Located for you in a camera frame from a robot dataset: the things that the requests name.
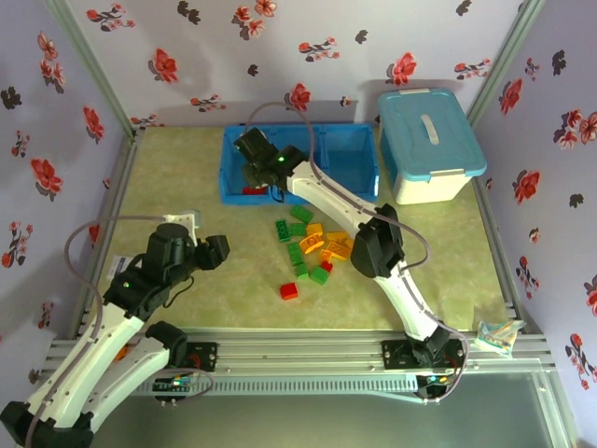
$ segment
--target red lego brick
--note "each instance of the red lego brick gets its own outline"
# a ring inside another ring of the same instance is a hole
[[[325,260],[323,260],[321,262],[321,267],[323,269],[325,269],[326,271],[328,271],[329,273],[332,273],[332,269],[334,269],[334,265],[332,263],[330,263],[329,261],[325,261]]]
[[[282,296],[282,299],[285,301],[297,298],[299,296],[297,285],[294,283],[288,283],[286,285],[280,286],[280,296]]]
[[[265,187],[262,189],[252,189],[251,187],[243,187],[243,194],[258,195],[266,193],[267,189]]]

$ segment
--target plastic storage box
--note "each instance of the plastic storage box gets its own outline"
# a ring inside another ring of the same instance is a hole
[[[305,125],[257,126],[278,149],[293,145],[309,155],[309,132]],[[278,203],[280,191],[266,189],[264,194],[247,195],[243,177],[246,163],[234,142],[243,126],[229,126],[224,132],[219,183],[222,203],[261,205]],[[367,124],[314,124],[315,161],[324,173],[366,201],[377,199],[379,167],[371,128]],[[293,194],[285,194],[285,203],[307,203]]]
[[[378,105],[380,145],[397,203],[451,200],[485,172],[485,156],[451,91],[392,91]]]

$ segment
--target wall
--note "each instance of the wall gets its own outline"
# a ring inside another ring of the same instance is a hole
[[[284,100],[312,120],[373,121],[396,86],[450,88],[467,110],[521,5],[63,1],[133,123],[167,125],[243,122]],[[260,119],[297,120],[275,109]]]
[[[547,1],[476,128],[521,301],[597,445],[597,91],[592,0]]]
[[[3,1],[0,40],[3,409],[27,399],[51,340],[67,336],[80,285],[62,247],[97,217],[123,131],[43,3]],[[90,252],[85,232],[72,246],[79,269]],[[0,446],[12,446],[3,428]]]

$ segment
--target green lego brick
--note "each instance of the green lego brick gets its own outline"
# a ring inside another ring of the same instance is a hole
[[[295,217],[296,219],[304,222],[305,224],[309,224],[313,219],[313,213],[311,213],[305,207],[302,207],[300,205],[295,205],[290,209],[290,216]]]
[[[278,240],[280,240],[280,243],[290,241],[290,233],[288,233],[288,226],[285,219],[278,219],[276,221],[276,230],[278,231]]]
[[[324,285],[329,277],[329,272],[326,271],[321,266],[317,266],[315,269],[311,271],[309,277],[319,285]]]
[[[299,266],[302,263],[302,251],[299,243],[290,243],[287,247],[288,255],[293,266]]]
[[[304,222],[291,222],[288,225],[290,236],[307,236],[307,224]]]
[[[305,263],[300,263],[295,266],[295,274],[297,275],[298,279],[309,278],[309,268]]]

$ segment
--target yellow block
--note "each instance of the yellow block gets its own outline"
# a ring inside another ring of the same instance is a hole
[[[319,253],[319,261],[327,261],[330,262],[332,260],[332,256],[334,254],[332,254],[329,250],[327,249],[322,249],[321,252]]]
[[[332,253],[332,257],[337,259],[348,259],[351,256],[351,249],[345,245],[339,245],[335,241],[330,242],[326,249]]]
[[[324,228],[318,222],[307,225],[307,236],[319,235],[324,236]]]
[[[324,240],[319,235],[310,235],[298,243],[298,245],[305,254],[311,254],[317,247],[324,245]]]
[[[329,231],[326,233],[326,238],[329,241],[336,241],[339,243],[348,238],[348,231]]]

